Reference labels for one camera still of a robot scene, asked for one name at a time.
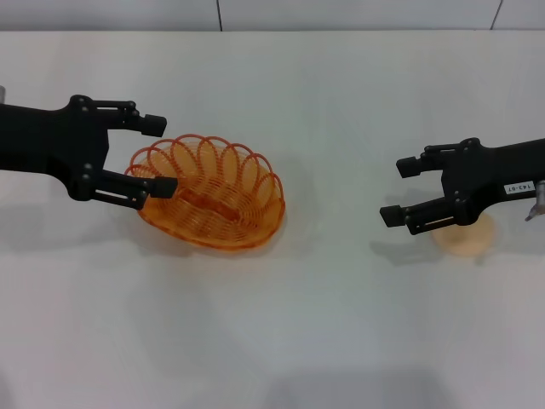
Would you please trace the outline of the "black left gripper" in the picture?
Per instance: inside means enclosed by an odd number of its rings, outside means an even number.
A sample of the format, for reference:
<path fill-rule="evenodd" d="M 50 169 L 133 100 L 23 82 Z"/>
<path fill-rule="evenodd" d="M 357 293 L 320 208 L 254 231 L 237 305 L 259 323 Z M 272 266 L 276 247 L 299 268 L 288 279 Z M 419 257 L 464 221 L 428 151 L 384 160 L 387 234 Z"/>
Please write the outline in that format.
<path fill-rule="evenodd" d="M 58 110 L 1 105 L 1 169 L 52 176 L 76 201 L 142 210 L 149 198 L 171 199 L 176 178 L 144 178 L 104 169 L 109 130 L 162 136 L 167 119 L 144 115 L 134 101 L 74 95 Z"/>

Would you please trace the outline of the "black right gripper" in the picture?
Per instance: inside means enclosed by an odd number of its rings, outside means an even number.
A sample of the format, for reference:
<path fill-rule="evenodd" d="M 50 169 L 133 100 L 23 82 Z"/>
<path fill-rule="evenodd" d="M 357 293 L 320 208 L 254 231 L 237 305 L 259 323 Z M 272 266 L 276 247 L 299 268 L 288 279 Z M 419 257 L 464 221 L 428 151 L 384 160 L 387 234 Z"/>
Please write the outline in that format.
<path fill-rule="evenodd" d="M 485 147 L 478 139 L 430 145 L 396 166 L 402 178 L 442 171 L 445 198 L 380 208 L 388 228 L 407 227 L 412 235 L 473 224 L 485 209 L 507 201 L 534 199 L 544 206 L 543 139 L 504 147 Z"/>

